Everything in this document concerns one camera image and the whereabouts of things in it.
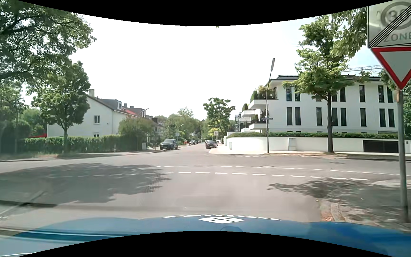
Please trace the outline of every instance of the blue car hood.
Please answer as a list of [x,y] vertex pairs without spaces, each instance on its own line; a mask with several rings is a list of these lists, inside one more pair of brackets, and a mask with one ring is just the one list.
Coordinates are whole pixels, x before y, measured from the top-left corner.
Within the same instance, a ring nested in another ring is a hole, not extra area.
[[177,231],[235,231],[298,237],[411,257],[411,234],[346,222],[295,222],[243,215],[180,215],[148,219],[91,218],[56,223],[0,239],[0,256],[113,237]]

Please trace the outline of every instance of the speed limit sign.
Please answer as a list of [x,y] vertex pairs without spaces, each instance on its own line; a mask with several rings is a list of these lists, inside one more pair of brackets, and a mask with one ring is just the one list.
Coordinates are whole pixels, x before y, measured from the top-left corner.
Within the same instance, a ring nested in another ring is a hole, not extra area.
[[411,0],[393,0],[367,9],[368,47],[411,45]]

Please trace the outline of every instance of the sky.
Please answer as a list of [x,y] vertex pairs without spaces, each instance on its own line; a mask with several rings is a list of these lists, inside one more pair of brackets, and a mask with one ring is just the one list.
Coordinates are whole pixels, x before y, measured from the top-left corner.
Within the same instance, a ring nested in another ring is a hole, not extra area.
[[[83,16],[97,40],[70,58],[83,62],[94,95],[128,106],[148,108],[147,115],[169,116],[180,108],[195,118],[207,116],[203,103],[229,99],[238,114],[258,85],[271,78],[297,75],[294,63],[303,40],[299,27],[312,18],[242,26],[169,26]],[[350,67],[378,65],[363,47]],[[32,96],[25,96],[31,103]]]

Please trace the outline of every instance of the window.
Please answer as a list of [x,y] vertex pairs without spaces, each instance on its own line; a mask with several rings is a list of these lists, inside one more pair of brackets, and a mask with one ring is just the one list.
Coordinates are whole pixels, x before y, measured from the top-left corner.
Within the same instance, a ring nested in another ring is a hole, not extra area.
[[294,118],[296,119],[296,126],[300,126],[300,107],[294,108]]
[[390,128],[394,128],[394,109],[388,109],[388,120]]
[[389,87],[386,90],[388,91],[388,102],[393,102],[393,91]]
[[286,88],[286,101],[291,102],[291,87]]
[[346,126],[347,125],[347,109],[340,108],[340,125]]
[[321,114],[321,107],[317,107],[317,126],[323,125],[323,118]]
[[286,108],[286,125],[293,125],[293,108]]
[[345,102],[345,87],[340,90],[340,102]]
[[361,108],[361,126],[366,127],[367,126],[367,121],[366,121],[366,108]]
[[359,101],[366,102],[366,92],[364,89],[364,85],[359,85]]
[[378,102],[385,102],[385,92],[382,85],[378,86]]
[[380,109],[380,127],[386,126],[385,109]]
[[337,108],[333,109],[333,126],[338,126],[338,119],[337,119]]
[[300,94],[296,93],[297,87],[294,88],[294,101],[300,102]]

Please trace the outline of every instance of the road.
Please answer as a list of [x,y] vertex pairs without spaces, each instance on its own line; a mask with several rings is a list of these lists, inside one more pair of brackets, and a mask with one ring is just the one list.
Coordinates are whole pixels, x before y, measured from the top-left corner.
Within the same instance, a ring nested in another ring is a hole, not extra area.
[[150,154],[0,162],[0,226],[190,214],[320,221],[317,200],[331,190],[397,173],[397,161],[213,155],[203,143]]

